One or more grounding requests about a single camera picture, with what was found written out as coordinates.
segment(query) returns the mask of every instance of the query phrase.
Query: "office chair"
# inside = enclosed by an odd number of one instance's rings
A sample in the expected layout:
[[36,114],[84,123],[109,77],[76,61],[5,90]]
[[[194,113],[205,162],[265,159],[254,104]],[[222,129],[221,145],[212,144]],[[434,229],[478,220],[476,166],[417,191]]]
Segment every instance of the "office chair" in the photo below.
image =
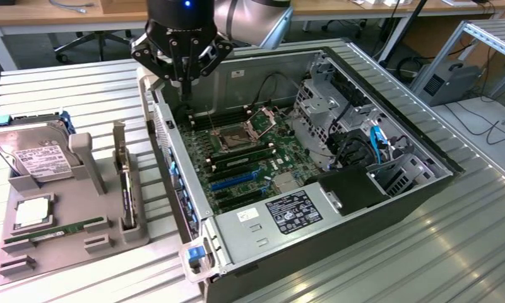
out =
[[338,22],[340,25],[342,25],[342,26],[354,25],[357,27],[356,39],[361,38],[361,32],[366,26],[366,19],[361,19],[360,23],[353,23],[353,22],[348,21],[348,24],[344,24],[340,20],[329,20],[329,22],[321,27],[321,30],[326,32],[329,29],[329,24],[332,24],[333,22]]
[[58,62],[61,63],[69,63],[70,62],[69,57],[62,52],[97,39],[97,42],[100,44],[100,61],[104,61],[104,46],[106,45],[105,40],[112,40],[129,46],[129,39],[133,37],[130,30],[125,30],[125,37],[128,39],[124,39],[113,35],[113,33],[116,32],[117,30],[105,30],[105,31],[98,30],[96,32],[89,33],[88,35],[84,35],[82,32],[76,32],[76,39],[70,41],[68,44],[54,48],[53,52],[56,54],[56,60],[58,60]]

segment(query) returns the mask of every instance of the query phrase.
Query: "hard drive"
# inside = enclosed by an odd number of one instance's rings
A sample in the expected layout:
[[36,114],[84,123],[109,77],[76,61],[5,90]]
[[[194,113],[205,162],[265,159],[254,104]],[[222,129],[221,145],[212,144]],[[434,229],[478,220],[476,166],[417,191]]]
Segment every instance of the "hard drive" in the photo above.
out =
[[81,164],[69,150],[74,134],[66,112],[14,117],[0,116],[0,155],[16,176],[32,175],[37,182],[72,177]]

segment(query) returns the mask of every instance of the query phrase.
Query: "motherboard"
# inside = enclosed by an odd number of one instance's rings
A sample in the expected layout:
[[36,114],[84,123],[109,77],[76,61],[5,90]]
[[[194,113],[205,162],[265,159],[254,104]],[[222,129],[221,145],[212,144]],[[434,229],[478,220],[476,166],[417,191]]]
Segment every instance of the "motherboard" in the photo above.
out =
[[206,115],[178,125],[216,214],[301,187],[320,173],[277,108]]

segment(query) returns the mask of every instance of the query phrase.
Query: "aluminum extrusion table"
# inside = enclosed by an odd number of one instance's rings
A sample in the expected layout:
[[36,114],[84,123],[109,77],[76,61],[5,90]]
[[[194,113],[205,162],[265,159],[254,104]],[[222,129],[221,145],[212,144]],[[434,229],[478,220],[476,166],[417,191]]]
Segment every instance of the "aluminum extrusion table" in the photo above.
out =
[[[465,175],[393,227],[241,298],[240,302],[505,301],[505,179],[494,163],[426,109],[410,91],[353,45],[340,40],[286,44],[289,51],[329,46],[461,164]],[[236,52],[246,54],[250,48]],[[94,136],[96,157],[110,151],[110,122],[134,125],[140,111],[130,60],[6,72],[0,113],[60,105]],[[142,128],[128,129],[129,149],[142,160],[141,181],[152,243],[88,264],[0,287],[0,302],[200,302],[184,279],[180,237]],[[0,160],[0,232],[8,190]]]
[[[490,46],[497,52],[505,55],[505,19],[500,20],[474,20],[474,21],[462,21],[458,27],[456,28],[449,40],[446,41],[440,53],[436,56],[436,59],[430,63],[430,66],[424,71],[424,74],[420,76],[418,80],[412,83],[412,91],[418,95],[432,78],[432,75],[436,71],[437,66],[445,60],[445,57],[453,46],[458,43],[462,33],[470,34],[478,41]],[[501,87],[505,85],[505,77],[496,84],[496,87],[490,91],[490,96],[494,96],[496,93],[501,90]]]

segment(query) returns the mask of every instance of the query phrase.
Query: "warning label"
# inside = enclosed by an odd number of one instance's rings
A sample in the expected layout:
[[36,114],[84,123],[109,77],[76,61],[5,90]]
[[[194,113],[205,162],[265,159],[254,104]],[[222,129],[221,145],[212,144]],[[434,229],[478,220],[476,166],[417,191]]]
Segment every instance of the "warning label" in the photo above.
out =
[[17,150],[14,155],[33,177],[70,172],[69,162],[58,145]]
[[322,220],[305,191],[298,191],[266,203],[278,230],[285,235]]

